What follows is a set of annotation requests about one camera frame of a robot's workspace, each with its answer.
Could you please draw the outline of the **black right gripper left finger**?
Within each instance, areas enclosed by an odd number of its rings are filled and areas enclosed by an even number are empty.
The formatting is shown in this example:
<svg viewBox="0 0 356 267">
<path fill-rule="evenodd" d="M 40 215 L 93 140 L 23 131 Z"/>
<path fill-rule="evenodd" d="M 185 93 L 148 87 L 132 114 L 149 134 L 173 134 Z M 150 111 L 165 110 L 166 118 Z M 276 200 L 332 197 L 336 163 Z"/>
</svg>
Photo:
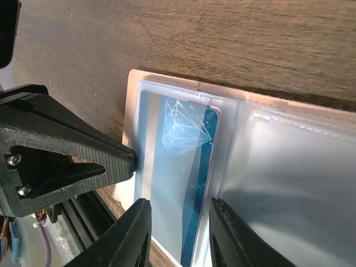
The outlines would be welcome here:
<svg viewBox="0 0 356 267">
<path fill-rule="evenodd" d="M 150 266 L 151 204 L 140 198 L 67 266 Z"/>
</svg>

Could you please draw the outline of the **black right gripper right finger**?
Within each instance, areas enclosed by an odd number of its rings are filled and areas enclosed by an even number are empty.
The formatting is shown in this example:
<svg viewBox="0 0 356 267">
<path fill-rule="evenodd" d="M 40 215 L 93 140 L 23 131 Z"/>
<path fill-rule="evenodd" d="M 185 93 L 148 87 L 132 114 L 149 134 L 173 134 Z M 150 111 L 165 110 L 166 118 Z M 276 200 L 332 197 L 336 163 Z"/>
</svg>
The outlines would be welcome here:
<svg viewBox="0 0 356 267">
<path fill-rule="evenodd" d="M 211 199 L 212 266 L 294 266 L 261 239 L 223 199 Z"/>
</svg>

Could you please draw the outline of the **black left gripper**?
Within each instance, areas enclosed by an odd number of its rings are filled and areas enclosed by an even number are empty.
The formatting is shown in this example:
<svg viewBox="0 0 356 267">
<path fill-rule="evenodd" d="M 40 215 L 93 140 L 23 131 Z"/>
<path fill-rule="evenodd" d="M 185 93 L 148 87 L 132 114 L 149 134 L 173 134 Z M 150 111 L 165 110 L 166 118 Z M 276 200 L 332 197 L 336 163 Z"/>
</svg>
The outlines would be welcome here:
<svg viewBox="0 0 356 267">
<path fill-rule="evenodd" d="M 24 217 L 130 179 L 135 152 L 49 96 L 44 85 L 1 92 L 1 214 Z"/>
</svg>

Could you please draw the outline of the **beige leather card holder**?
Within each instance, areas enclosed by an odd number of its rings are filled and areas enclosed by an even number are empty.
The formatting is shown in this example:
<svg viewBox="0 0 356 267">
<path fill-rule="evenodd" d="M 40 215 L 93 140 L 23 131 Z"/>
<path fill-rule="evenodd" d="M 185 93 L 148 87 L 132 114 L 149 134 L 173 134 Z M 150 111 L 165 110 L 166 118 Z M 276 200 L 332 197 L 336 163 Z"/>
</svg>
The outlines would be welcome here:
<svg viewBox="0 0 356 267">
<path fill-rule="evenodd" d="M 355 113 L 131 70 L 122 142 L 136 153 L 143 90 L 219 113 L 190 266 L 211 265 L 213 197 L 296 266 L 355 265 Z M 141 198 L 136 173 L 115 186 L 124 209 Z"/>
</svg>

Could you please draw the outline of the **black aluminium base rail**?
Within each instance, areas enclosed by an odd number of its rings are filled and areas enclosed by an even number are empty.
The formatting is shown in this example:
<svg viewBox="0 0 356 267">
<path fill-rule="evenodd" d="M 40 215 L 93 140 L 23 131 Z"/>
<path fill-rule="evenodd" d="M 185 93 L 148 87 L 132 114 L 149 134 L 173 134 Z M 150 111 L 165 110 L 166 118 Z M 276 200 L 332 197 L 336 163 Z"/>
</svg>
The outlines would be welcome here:
<svg viewBox="0 0 356 267">
<path fill-rule="evenodd" d="M 80 252 L 97 241 L 116 221 L 95 191 L 62 202 L 61 215 Z"/>
</svg>

